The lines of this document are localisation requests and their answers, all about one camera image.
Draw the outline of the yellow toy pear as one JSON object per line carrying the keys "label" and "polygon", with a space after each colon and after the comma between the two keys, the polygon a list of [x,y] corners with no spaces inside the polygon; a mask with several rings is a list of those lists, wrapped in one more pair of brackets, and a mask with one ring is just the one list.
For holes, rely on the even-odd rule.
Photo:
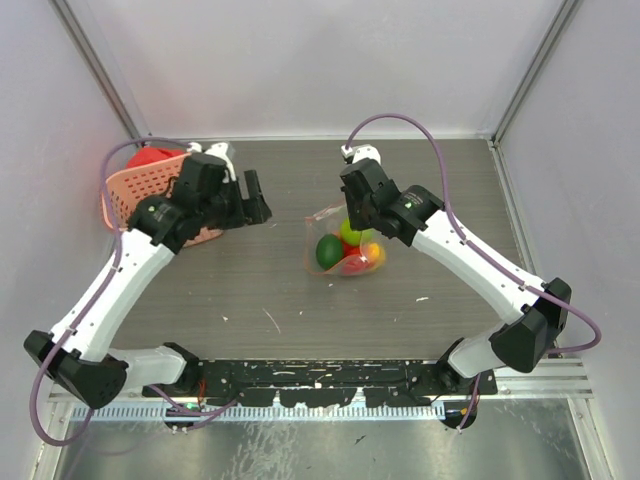
{"label": "yellow toy pear", "polygon": [[361,252],[368,268],[374,269],[383,265],[386,261],[386,251],[377,242],[369,242],[361,248]]}

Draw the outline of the dark green toy avocado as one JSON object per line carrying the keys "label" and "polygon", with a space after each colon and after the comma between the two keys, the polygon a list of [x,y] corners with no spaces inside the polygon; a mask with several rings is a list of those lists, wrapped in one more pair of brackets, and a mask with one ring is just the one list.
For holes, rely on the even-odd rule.
{"label": "dark green toy avocado", "polygon": [[334,234],[325,234],[317,242],[315,258],[323,270],[329,270],[342,260],[343,253],[341,240]]}

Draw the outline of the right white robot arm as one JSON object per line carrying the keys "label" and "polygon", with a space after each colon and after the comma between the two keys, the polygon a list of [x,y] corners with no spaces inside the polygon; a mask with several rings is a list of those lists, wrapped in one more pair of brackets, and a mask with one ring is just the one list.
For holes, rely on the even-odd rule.
{"label": "right white robot arm", "polygon": [[462,393],[476,375],[503,366],[535,368],[566,325],[560,306],[571,298],[566,282],[520,270],[473,233],[461,238],[442,200],[419,185],[399,190],[375,160],[347,166],[340,178],[353,229],[374,229],[437,260],[498,315],[496,327],[456,341],[438,360],[444,390]]}

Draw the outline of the pink plastic basket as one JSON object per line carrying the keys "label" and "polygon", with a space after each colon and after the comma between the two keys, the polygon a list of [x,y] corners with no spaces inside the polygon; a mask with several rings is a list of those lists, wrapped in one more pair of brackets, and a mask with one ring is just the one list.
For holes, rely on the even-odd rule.
{"label": "pink plastic basket", "polygon": [[119,170],[106,180],[107,193],[121,231],[138,203],[156,194],[169,195],[187,153],[138,168]]}

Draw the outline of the red yellow toy mango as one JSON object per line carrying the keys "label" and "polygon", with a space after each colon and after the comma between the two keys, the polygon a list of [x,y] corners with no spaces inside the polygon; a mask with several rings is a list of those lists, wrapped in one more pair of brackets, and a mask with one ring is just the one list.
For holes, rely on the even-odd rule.
{"label": "red yellow toy mango", "polygon": [[340,274],[342,276],[358,276],[363,275],[370,268],[367,267],[363,255],[361,255],[361,261],[358,263],[345,263],[341,262]]}

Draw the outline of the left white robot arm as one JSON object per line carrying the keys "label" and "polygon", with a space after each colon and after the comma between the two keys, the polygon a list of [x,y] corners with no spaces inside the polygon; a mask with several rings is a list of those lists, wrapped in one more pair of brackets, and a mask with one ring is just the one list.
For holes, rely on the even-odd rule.
{"label": "left white robot arm", "polygon": [[121,391],[166,385],[178,396],[200,384],[199,359],[175,343],[116,350],[111,343],[153,278],[202,229],[230,230],[271,218],[256,171],[239,182],[224,155],[187,156],[171,189],[140,200],[116,249],[71,311],[24,348],[50,379],[92,409]]}

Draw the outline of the clear zip top bag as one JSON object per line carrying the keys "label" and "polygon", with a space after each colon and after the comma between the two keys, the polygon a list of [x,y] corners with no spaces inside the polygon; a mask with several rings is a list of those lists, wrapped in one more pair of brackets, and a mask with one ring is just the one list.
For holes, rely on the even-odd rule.
{"label": "clear zip top bag", "polygon": [[380,269],[387,260],[381,236],[353,230],[345,202],[305,218],[304,265],[310,274],[355,277]]}

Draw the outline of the red toy apple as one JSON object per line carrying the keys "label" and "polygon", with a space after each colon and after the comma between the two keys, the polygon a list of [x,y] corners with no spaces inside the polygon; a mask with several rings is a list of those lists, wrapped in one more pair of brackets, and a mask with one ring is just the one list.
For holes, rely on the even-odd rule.
{"label": "red toy apple", "polygon": [[345,263],[358,263],[361,261],[361,249],[360,246],[354,246],[347,243],[342,243],[343,246],[343,260]]}

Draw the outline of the light green toy apple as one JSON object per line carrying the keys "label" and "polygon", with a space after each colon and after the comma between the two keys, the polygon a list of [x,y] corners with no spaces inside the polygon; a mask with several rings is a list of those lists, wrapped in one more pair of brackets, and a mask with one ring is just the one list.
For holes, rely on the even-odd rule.
{"label": "light green toy apple", "polygon": [[374,231],[372,229],[367,230],[354,230],[351,226],[350,220],[345,218],[339,229],[341,240],[349,246],[356,247],[361,244],[368,243],[372,240]]}

